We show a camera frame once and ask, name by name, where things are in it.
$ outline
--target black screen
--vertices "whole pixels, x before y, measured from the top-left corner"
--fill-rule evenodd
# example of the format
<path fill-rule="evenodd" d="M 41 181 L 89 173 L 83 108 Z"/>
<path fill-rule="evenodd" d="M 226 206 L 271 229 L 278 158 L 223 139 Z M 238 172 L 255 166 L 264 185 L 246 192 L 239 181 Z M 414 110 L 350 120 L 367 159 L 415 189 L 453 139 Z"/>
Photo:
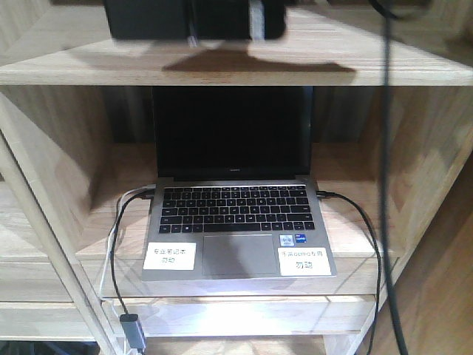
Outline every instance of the black screen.
<path fill-rule="evenodd" d="M 153 100 L 161 177 L 310 170 L 311 87 L 155 87 Z"/>

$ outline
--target black cable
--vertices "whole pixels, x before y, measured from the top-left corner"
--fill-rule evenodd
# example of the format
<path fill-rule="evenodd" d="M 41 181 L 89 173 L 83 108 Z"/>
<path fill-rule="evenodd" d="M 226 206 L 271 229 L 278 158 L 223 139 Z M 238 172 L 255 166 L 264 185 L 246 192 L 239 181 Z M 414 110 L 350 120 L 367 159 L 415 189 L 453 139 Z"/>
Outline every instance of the black cable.
<path fill-rule="evenodd" d="M 113 241 L 112 241 L 112 247 L 110 248 L 110 269 L 112 272 L 112 282 L 113 282 L 113 287 L 115 288 L 115 293 L 117 294 L 117 298 L 120 301 L 121 306 L 123 307 L 123 311 L 125 314 L 129 314 L 128 309 L 125 306 L 125 302 L 123 301 L 123 298 L 120 294 L 120 291 L 118 290 L 118 285 L 117 285 L 117 280 L 115 279 L 115 246 L 117 244 L 117 238 L 118 238 L 118 226 L 120 225 L 121 218 L 123 216 L 123 213 L 125 212 L 126 207 L 130 202 L 133 200 L 141 197 L 148 197 L 150 191 L 146 190 L 143 192 L 139 192 L 136 195 L 131 196 L 122 206 L 120 214 L 117 217 L 116 221 L 116 227 L 115 230 L 113 231 Z"/>
<path fill-rule="evenodd" d="M 421 17 L 425 12 L 427 7 L 432 3 L 432 0 L 423 0 L 418 6 L 419 10 L 414 11 L 413 13 L 408 13 L 406 15 L 398 15 L 391 11 L 391 6 L 382 5 L 378 0 L 368 0 L 373 9 L 378 11 L 384 18 L 390 18 L 396 21 L 407 21 L 415 20 Z"/>
<path fill-rule="evenodd" d="M 379 294 L 381 293 L 381 254 L 379 252 L 379 247 L 378 247 L 378 242 L 376 240 L 375 236 L 375 229 L 372 227 L 372 224 L 370 222 L 370 219 L 368 218 L 366 212 L 354 201 L 349 199 L 348 197 L 344 195 L 337 194 L 336 192 L 327 192 L 327 191 L 317 191 L 317 197 L 320 198 L 331 198 L 331 197 L 336 197 L 336 198 L 341 198 L 344 201 L 347 201 L 350 205 L 356 208 L 358 213 L 361 215 L 361 218 L 363 218 L 364 223 L 367 225 L 368 232 L 371 235 L 371 240 L 372 240 L 372 247 L 375 249 L 376 253 L 376 259 L 378 260 L 378 278 L 376 280 L 376 300 L 375 300 L 375 316 L 372 321 L 372 327 L 371 327 L 371 336 L 370 336 L 370 345 L 368 347 L 367 355 L 371 354 L 372 350 L 372 342 L 375 337 L 375 331 L 376 331 L 376 324 L 378 323 L 378 312 L 379 312 Z"/>
<path fill-rule="evenodd" d="M 391 9 L 392 0 L 387 0 L 386 8 Z M 390 159 L 390 107 L 391 86 L 389 85 L 390 60 L 391 60 L 391 38 L 392 21 L 389 16 L 384 20 L 384 87 L 382 95 L 382 132 L 381 132 L 381 156 L 380 156 L 380 219 L 381 219 L 381 244 L 383 246 L 384 274 L 386 279 L 387 299 L 391 313 L 392 328 L 394 330 L 398 350 L 401 355 L 407 355 L 407 346 L 401 327 L 401 320 L 396 302 L 395 289 L 391 275 L 391 261 L 389 259 L 389 213 L 388 213 L 388 191 L 389 191 L 389 159 Z"/>

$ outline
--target touchpad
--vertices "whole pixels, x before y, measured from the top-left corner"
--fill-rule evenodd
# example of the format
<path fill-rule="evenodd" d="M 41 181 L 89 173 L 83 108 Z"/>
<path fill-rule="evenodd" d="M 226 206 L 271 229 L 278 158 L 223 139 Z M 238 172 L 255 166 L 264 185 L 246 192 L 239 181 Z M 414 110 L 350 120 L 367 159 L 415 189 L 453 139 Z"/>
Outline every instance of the touchpad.
<path fill-rule="evenodd" d="M 270 235 L 204 237 L 204 275 L 253 277 L 275 274 L 273 238 Z"/>

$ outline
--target laptop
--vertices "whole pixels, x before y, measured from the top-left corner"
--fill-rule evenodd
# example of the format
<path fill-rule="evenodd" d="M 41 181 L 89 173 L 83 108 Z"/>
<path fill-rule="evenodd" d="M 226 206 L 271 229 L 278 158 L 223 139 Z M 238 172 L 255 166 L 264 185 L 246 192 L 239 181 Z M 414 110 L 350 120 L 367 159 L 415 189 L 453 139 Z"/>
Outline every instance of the laptop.
<path fill-rule="evenodd" d="M 330 277 L 312 87 L 154 87 L 144 281 Z"/>

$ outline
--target sticker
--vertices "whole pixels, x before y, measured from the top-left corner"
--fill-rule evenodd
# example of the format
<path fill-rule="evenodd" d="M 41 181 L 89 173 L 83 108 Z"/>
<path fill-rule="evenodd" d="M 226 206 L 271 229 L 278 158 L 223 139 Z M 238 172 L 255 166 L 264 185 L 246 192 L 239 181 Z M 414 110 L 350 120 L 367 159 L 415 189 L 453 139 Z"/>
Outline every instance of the sticker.
<path fill-rule="evenodd" d="M 307 238 L 305 237 L 305 234 L 296 234 L 296 243 L 306 243 Z"/>
<path fill-rule="evenodd" d="M 279 235 L 279 242 L 281 242 L 281 246 L 294 246 L 294 238 L 292 234 Z"/>
<path fill-rule="evenodd" d="M 145 270 L 194 270 L 196 243 L 150 243 Z"/>
<path fill-rule="evenodd" d="M 278 248 L 281 276 L 331 275 L 325 248 Z"/>

